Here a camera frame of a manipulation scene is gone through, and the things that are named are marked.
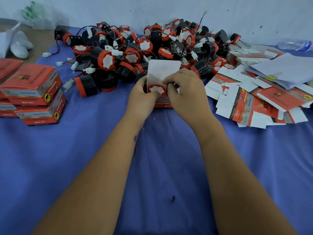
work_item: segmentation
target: person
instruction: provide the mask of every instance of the person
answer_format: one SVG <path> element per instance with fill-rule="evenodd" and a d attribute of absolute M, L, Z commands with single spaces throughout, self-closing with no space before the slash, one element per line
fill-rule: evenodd
<path fill-rule="evenodd" d="M 138 133 L 160 97 L 157 91 L 144 93 L 146 80 L 135 84 L 123 118 L 32 234 L 113 234 Z M 181 87 L 180 94 L 173 83 Z M 163 84 L 199 142 L 218 232 L 296 234 L 227 138 L 197 75 L 182 68 Z"/>

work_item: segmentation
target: left arm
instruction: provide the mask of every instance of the left arm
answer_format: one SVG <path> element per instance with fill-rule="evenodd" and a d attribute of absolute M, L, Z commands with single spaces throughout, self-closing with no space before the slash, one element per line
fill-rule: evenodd
<path fill-rule="evenodd" d="M 113 234 L 138 133 L 160 97 L 143 92 L 145 81 L 136 83 L 121 121 L 32 234 Z"/>

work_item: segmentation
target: blue tablecloth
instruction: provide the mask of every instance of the blue tablecloth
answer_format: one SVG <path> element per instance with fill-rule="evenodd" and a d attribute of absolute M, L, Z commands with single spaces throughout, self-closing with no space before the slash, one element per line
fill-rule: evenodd
<path fill-rule="evenodd" d="M 37 63 L 56 66 L 74 56 L 60 46 L 59 54 Z M 63 83 L 76 75 L 68 64 L 57 70 Z M 68 103 L 57 125 L 0 119 L 0 234 L 30 233 L 119 122 L 133 85 L 119 82 L 113 92 L 89 98 L 81 98 L 74 85 L 65 93 Z M 292 226 L 312 234 L 313 111 L 304 112 L 309 122 L 266 130 L 239 128 L 215 116 Z M 154 110 L 136 146 L 115 233 L 216 234 L 200 147 L 175 111 Z"/>

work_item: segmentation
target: clear water bottle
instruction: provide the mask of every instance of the clear water bottle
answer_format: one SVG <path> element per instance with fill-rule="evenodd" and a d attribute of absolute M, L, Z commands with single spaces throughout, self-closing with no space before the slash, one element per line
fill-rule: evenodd
<path fill-rule="evenodd" d="M 313 50 L 312 41 L 301 39 L 283 39 L 277 44 L 277 47 L 279 49 L 295 50 L 299 52 Z"/>

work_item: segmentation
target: brown floor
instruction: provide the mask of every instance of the brown floor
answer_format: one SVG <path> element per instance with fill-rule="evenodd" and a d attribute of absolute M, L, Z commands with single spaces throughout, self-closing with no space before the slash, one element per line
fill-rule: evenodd
<path fill-rule="evenodd" d="M 15 24 L 12 22 L 0 22 L 0 32 L 4 32 L 6 28 L 12 28 Z M 32 28 L 21 26 L 19 30 L 24 31 L 28 40 L 34 45 L 34 48 L 29 51 L 27 59 L 21 59 L 25 63 L 34 63 L 42 56 L 43 52 L 47 52 L 52 45 L 55 44 L 53 31 L 50 30 L 34 30 Z M 6 58 L 18 59 L 9 50 Z"/>

